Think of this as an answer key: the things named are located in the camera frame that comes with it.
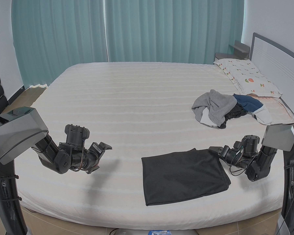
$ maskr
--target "headboard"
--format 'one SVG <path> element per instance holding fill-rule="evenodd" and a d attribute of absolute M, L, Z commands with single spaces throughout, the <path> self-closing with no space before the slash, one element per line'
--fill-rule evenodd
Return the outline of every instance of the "headboard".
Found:
<path fill-rule="evenodd" d="M 278 87 L 281 99 L 294 114 L 294 52 L 254 33 L 249 59 Z"/>

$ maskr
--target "pillowcase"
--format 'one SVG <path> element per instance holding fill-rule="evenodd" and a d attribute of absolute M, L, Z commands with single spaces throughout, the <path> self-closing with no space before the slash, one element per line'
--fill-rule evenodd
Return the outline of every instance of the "pillowcase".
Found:
<path fill-rule="evenodd" d="M 242 95 L 279 98 L 282 93 L 250 60 L 223 58 L 214 62 L 233 82 Z"/>

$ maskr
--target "curtain fold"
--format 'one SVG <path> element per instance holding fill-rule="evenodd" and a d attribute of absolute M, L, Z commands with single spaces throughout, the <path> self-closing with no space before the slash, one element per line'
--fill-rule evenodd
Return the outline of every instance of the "curtain fold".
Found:
<path fill-rule="evenodd" d="M 110 61 L 211 64 L 241 40 L 244 0 L 105 0 Z"/>
<path fill-rule="evenodd" d="M 12 0 L 13 41 L 25 88 L 50 85 L 78 63 L 107 62 L 103 0 Z"/>

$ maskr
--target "bed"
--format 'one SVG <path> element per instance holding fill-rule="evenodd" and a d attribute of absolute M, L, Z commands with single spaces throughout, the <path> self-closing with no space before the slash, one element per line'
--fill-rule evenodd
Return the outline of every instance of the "bed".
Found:
<path fill-rule="evenodd" d="M 266 59 L 265 40 L 260 40 L 253 41 L 252 47 L 256 65 Z M 274 81 L 265 66 L 262 72 Z M 250 182 L 245 174 L 231 176 L 222 162 L 231 179 L 227 191 L 180 203 L 145 205 L 141 157 L 232 146 L 247 134 L 262 138 L 266 126 L 249 114 L 229 120 L 226 129 L 197 122 L 191 106 L 210 89 L 238 93 L 216 65 L 120 62 L 68 68 L 32 107 L 56 143 L 65 142 L 64 127 L 72 123 L 90 130 L 86 147 L 102 141 L 113 150 L 106 151 L 100 169 L 90 175 L 73 171 L 59 175 L 43 167 L 36 153 L 27 150 L 15 160 L 21 204 L 76 223 L 144 230 L 211 227 L 282 207 L 282 152 L 276 154 L 270 174 L 257 182 Z M 273 123 L 294 123 L 294 105 L 286 107 L 293 100 L 283 96 L 282 100 L 259 99 L 269 109 Z"/>

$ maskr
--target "tile floor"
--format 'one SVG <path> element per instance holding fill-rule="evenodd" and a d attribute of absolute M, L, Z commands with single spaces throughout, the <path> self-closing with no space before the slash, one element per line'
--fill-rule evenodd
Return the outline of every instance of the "tile floor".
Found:
<path fill-rule="evenodd" d="M 21 106 L 31 106 L 43 93 L 45 88 L 29 88 L 24 91 L 4 112 Z M 108 235 L 112 228 L 80 225 L 40 213 L 31 213 L 22 207 L 26 224 L 31 228 L 33 235 Z M 247 220 L 234 222 L 209 228 L 197 229 L 199 235 L 273 235 L 278 213 L 281 210 L 268 212 Z M 5 230 L 0 220 L 0 235 Z"/>

